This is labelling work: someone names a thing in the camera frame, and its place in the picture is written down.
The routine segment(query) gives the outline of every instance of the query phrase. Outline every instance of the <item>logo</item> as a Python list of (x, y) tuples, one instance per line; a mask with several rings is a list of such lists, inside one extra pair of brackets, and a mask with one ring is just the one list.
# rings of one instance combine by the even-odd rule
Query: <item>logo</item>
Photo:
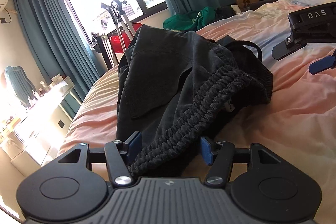
[(165, 182), (165, 184), (166, 185), (168, 185), (168, 186), (171, 186), (171, 185), (173, 185), (175, 182), (173, 182), (172, 180), (167, 180), (166, 182)]
[(310, 19), (314, 18), (314, 17), (320, 17), (320, 16), (325, 16), (327, 13), (324, 10), (321, 10), (321, 12), (316, 11), (315, 14), (314, 13), (308, 13), (308, 17)]

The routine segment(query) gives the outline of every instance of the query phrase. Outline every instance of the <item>white cabinet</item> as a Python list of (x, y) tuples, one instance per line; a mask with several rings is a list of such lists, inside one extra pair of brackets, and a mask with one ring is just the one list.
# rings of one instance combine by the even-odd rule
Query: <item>white cabinet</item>
[(51, 117), (54, 112), (59, 112), (58, 105), (73, 86), (68, 77), (54, 86), (37, 101), (27, 117), (15, 127), (15, 131), (1, 143), (0, 146), (11, 158), (11, 164), (24, 176), (29, 176), (56, 157), (66, 128), (57, 129), (55, 117)]

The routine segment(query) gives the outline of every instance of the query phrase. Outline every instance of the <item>electrical outlet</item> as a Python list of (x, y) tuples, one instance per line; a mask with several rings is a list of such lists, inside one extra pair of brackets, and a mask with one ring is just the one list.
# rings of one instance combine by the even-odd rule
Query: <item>electrical outlet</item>
[(58, 125), (59, 125), (61, 128), (63, 128), (63, 127), (64, 127), (64, 122), (62, 122), (62, 120), (59, 120)]

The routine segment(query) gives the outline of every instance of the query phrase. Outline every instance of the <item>pink bedsheet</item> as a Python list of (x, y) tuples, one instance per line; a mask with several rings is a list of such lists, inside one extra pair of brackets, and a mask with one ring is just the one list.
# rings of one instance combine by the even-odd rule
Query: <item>pink bedsheet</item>
[[(244, 108), (216, 137), (237, 147), (261, 143), (314, 178), (323, 193), (315, 216), (321, 224), (336, 221), (336, 70), (311, 75), (308, 66), (333, 51), (307, 47), (277, 62), (271, 102)], [(204, 178), (208, 169), (198, 156), (184, 176)], [(238, 165), (231, 178), (245, 171)]]
[[(109, 70), (92, 86), (70, 125), (58, 155), (80, 142), (96, 148), (116, 139), (119, 88), (117, 69), (118, 66)], [(105, 164), (93, 164), (92, 170), (108, 180)]]

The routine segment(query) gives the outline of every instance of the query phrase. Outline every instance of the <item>cable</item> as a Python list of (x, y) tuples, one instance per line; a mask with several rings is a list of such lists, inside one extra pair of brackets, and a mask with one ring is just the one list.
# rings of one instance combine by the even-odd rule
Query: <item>cable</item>
[(10, 19), (10, 22), (7, 22), (6, 23), (11, 23), (12, 22), (12, 18), (11, 18), (11, 15), (9, 14), (9, 12), (4, 8), (4, 10), (7, 12), (8, 16), (9, 16), (9, 19)]

